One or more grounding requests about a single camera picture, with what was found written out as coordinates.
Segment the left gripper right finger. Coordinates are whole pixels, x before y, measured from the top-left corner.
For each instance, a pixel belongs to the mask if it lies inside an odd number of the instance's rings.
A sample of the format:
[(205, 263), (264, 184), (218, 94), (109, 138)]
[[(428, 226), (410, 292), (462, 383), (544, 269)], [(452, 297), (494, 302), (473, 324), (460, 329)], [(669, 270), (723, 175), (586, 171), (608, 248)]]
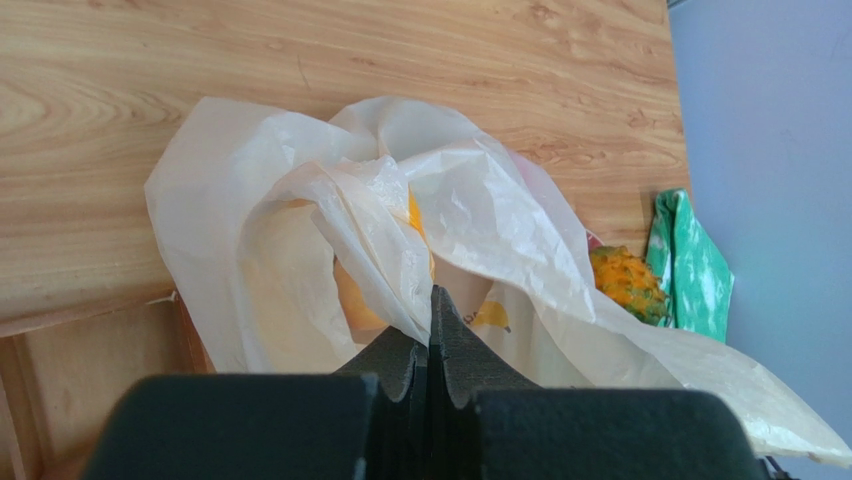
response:
[(449, 407), (463, 409), (479, 391), (537, 389), (539, 386), (506, 363), (462, 320), (449, 292), (434, 286), (429, 366)]

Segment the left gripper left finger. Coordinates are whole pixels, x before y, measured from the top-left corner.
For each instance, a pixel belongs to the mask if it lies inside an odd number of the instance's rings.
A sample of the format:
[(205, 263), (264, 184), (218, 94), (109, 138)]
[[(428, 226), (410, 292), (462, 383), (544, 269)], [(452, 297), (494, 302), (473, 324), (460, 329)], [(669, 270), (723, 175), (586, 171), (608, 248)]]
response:
[(336, 375), (373, 375), (390, 401), (424, 404), (428, 383), (428, 348), (389, 327)]

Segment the banana print plastic bag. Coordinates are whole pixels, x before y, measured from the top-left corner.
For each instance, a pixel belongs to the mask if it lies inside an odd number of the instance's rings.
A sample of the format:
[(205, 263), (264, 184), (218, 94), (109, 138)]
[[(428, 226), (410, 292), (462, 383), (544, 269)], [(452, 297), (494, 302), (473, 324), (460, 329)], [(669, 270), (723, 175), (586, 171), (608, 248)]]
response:
[(587, 232), (550, 177), (461, 113), (398, 97), (329, 121), (207, 97), (145, 187), (160, 254), (220, 372), (329, 373), (351, 330), (338, 259), (387, 326), (426, 342), (434, 285), (544, 387), (722, 398), (759, 454), (849, 466), (848, 445), (750, 357), (640, 323), (598, 291)]

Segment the fake pineapple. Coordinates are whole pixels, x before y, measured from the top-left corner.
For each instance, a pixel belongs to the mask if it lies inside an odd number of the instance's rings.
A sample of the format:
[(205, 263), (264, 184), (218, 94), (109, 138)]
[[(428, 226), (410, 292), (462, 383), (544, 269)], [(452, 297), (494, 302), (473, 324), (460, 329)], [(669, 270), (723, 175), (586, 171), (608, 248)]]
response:
[(596, 288), (640, 322), (658, 326), (670, 316), (668, 295), (648, 264), (624, 246), (590, 252)]

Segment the orange fake fruit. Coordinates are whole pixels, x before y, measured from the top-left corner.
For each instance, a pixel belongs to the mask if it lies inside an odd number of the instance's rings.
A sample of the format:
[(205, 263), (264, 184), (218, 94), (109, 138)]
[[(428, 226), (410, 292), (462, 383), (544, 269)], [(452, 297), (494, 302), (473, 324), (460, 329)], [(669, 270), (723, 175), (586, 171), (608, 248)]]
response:
[(387, 323), (367, 306), (361, 289), (338, 259), (334, 260), (333, 275), (338, 299), (351, 330), (372, 331), (387, 327)]

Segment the green white tie-dye cloth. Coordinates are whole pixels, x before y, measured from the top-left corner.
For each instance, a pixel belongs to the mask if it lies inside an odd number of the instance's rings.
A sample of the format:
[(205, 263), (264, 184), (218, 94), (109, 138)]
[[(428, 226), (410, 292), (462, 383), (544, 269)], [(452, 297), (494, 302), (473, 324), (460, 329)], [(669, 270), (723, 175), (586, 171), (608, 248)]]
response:
[(666, 294), (655, 326), (691, 331), (725, 342), (735, 277), (695, 216), (684, 189), (654, 201), (646, 262)]

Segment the wooden compartment tray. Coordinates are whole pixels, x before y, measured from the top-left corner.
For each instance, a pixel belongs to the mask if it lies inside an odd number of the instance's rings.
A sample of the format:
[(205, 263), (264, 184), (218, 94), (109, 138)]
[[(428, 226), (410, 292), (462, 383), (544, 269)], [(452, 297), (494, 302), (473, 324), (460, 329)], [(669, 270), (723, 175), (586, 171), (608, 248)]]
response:
[(79, 478), (113, 406), (134, 383), (213, 370), (174, 291), (2, 320), (2, 478)]

